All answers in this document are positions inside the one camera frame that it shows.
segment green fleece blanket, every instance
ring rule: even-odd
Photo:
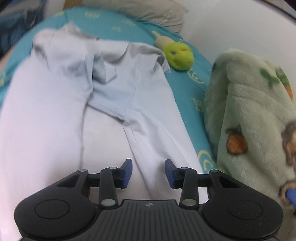
[[[205,127],[218,168],[282,206],[280,240],[296,239],[295,209],[284,198],[295,183],[293,99],[279,66],[230,49],[215,61],[204,101]]]

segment teal bed sheet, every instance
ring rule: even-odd
[[[32,50],[35,34],[43,28],[61,28],[70,21],[85,33],[102,39],[144,42],[153,45],[156,35],[160,34],[176,42],[183,42],[180,35],[158,24],[136,20],[103,9],[76,7],[62,11],[36,25],[16,45],[7,65],[0,72],[0,106],[15,69]],[[200,164],[204,173],[208,173],[209,170],[216,168],[203,121],[203,100],[212,65],[192,45],[188,45],[194,53],[194,65],[188,71],[171,69],[171,73],[166,77]]]

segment stuffed animal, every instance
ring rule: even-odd
[[[193,65],[194,57],[191,48],[184,43],[175,42],[167,36],[157,36],[155,46],[161,49],[169,65],[176,70],[187,70]]]

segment white pants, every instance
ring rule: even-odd
[[[2,241],[19,238],[13,211],[22,199],[83,166],[87,104],[122,120],[150,198],[179,199],[164,161],[202,169],[165,78],[169,66],[162,52],[142,43],[87,38],[73,25],[42,30],[33,46],[1,112]]]

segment pillow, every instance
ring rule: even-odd
[[[103,8],[158,23],[179,33],[187,9],[173,0],[84,0],[84,6]]]

